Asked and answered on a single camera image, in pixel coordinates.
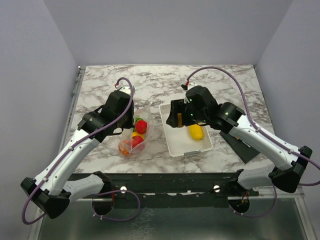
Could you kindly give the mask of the green toy watermelon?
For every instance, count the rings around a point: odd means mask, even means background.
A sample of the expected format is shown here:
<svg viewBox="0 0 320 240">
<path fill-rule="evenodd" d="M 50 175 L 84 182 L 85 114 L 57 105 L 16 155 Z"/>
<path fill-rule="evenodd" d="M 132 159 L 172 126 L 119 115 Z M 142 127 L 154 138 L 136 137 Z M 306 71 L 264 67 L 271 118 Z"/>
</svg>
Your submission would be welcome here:
<svg viewBox="0 0 320 240">
<path fill-rule="evenodd" d="M 144 120 L 144 119 L 143 119 L 143 118 L 141 118 L 141 117 L 136 117 L 136 118 L 135 118 L 135 122 L 134 122 L 134 123 L 136 124 L 137 122 L 139 122 L 139 121 L 143 121 L 143 120 Z"/>
</svg>

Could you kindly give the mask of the yellow orange toy lemon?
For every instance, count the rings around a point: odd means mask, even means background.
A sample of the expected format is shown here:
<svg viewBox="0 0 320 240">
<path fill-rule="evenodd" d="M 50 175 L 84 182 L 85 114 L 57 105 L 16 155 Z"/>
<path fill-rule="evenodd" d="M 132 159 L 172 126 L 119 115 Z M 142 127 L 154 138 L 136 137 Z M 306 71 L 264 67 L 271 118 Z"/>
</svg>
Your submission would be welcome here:
<svg viewBox="0 0 320 240">
<path fill-rule="evenodd" d="M 182 128 L 183 127 L 183 121 L 182 121 L 182 114 L 181 113 L 178 113 L 177 114 L 177 127 L 178 128 Z"/>
</svg>

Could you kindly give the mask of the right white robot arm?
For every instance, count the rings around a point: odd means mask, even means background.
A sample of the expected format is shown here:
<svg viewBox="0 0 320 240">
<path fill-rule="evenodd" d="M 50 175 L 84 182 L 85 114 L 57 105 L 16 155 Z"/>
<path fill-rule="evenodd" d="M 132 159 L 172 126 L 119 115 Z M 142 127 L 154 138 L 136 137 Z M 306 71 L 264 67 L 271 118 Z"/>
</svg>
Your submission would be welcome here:
<svg viewBox="0 0 320 240">
<path fill-rule="evenodd" d="M 210 91 L 199 85 L 189 89 L 183 99 L 170 102 L 166 124 L 172 128 L 194 124 L 210 126 L 238 138 L 272 161 L 273 164 L 266 167 L 237 171 L 236 179 L 229 184 L 230 191 L 236 196 L 255 187 L 271 185 L 294 193 L 307 167 L 306 159 L 313 153 L 307 146 L 286 143 L 250 122 L 249 116 L 233 103 L 217 103 Z"/>
</svg>

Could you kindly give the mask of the clear zip top bag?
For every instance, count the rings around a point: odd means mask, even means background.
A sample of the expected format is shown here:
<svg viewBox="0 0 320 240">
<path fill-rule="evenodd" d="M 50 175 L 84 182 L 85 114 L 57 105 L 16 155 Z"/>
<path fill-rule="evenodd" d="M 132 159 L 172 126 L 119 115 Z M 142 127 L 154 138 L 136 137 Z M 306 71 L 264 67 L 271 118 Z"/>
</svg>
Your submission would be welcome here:
<svg viewBox="0 0 320 240">
<path fill-rule="evenodd" d="M 139 108 L 134 111 L 133 127 L 125 129 L 118 142 L 118 151 L 121 155 L 133 156 L 147 148 L 154 130 L 154 120 L 151 106 Z"/>
</svg>

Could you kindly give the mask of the yellow toy pear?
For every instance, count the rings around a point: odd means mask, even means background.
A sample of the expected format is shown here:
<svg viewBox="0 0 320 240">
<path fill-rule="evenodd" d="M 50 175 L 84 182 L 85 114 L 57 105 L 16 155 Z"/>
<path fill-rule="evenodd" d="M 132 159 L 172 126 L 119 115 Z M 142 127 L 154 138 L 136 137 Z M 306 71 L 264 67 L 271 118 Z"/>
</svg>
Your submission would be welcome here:
<svg viewBox="0 0 320 240">
<path fill-rule="evenodd" d="M 143 140 L 145 139 L 145 136 L 143 134 L 140 134 L 140 133 L 138 133 L 136 131 L 133 131 L 131 137 L 133 138 L 133 137 L 136 137 L 136 136 L 141 137 Z"/>
</svg>

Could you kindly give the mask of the red toy apple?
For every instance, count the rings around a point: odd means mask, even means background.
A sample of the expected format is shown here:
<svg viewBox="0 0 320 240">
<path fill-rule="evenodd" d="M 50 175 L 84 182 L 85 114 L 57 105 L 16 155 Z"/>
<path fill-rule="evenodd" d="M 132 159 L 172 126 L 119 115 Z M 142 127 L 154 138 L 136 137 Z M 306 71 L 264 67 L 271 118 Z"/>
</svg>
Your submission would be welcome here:
<svg viewBox="0 0 320 240">
<path fill-rule="evenodd" d="M 145 148 L 144 139 L 139 136 L 132 137 L 132 148 L 142 151 Z"/>
</svg>

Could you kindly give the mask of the white perforated plastic basket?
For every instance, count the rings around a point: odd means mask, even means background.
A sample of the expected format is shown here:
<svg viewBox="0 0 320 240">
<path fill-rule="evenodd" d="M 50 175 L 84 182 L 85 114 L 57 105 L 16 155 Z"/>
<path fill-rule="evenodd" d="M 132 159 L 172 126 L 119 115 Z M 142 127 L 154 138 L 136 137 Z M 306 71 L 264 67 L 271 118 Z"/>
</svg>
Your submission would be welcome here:
<svg viewBox="0 0 320 240">
<path fill-rule="evenodd" d="M 172 128 L 166 124 L 170 114 L 171 105 L 163 103 L 159 105 L 164 135 L 171 157 L 186 157 L 207 152 L 213 148 L 208 128 L 203 126 L 203 138 L 194 140 L 187 127 Z"/>
</svg>

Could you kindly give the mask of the red toy pomegranate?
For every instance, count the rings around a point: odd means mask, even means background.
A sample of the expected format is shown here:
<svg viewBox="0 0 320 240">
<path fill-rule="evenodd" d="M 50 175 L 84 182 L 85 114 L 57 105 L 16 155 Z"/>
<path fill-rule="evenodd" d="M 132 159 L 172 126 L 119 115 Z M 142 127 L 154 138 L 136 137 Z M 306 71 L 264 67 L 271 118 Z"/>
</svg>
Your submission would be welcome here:
<svg viewBox="0 0 320 240">
<path fill-rule="evenodd" d="M 148 129 L 148 123 L 143 119 L 140 119 L 135 123 L 134 128 L 138 134 L 146 134 Z"/>
</svg>

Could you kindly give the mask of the orange toy fruit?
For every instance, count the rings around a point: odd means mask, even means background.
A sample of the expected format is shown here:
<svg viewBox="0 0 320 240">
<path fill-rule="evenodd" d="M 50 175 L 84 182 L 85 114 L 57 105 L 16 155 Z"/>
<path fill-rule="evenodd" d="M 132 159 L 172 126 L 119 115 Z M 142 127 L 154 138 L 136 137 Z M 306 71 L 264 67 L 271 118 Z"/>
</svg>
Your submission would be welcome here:
<svg viewBox="0 0 320 240">
<path fill-rule="evenodd" d="M 132 141 L 131 140 L 123 140 L 118 143 L 118 150 L 121 155 L 129 156 L 132 150 Z"/>
</svg>

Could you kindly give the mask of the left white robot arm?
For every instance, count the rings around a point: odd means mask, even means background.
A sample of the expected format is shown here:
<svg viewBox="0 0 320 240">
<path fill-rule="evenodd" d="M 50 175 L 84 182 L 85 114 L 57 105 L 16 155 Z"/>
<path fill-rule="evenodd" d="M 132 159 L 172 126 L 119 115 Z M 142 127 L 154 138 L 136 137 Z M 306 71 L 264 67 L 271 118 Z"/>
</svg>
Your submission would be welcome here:
<svg viewBox="0 0 320 240">
<path fill-rule="evenodd" d="M 97 171 L 79 180 L 70 176 L 82 160 L 107 136 L 115 135 L 115 129 L 133 127 L 134 91 L 128 86 L 113 91 L 106 103 L 85 114 L 77 130 L 56 156 L 36 177 L 26 177 L 20 184 L 32 201 L 49 218 L 60 216 L 69 206 L 81 198 L 96 195 L 106 197 L 111 190 L 110 178 Z"/>
</svg>

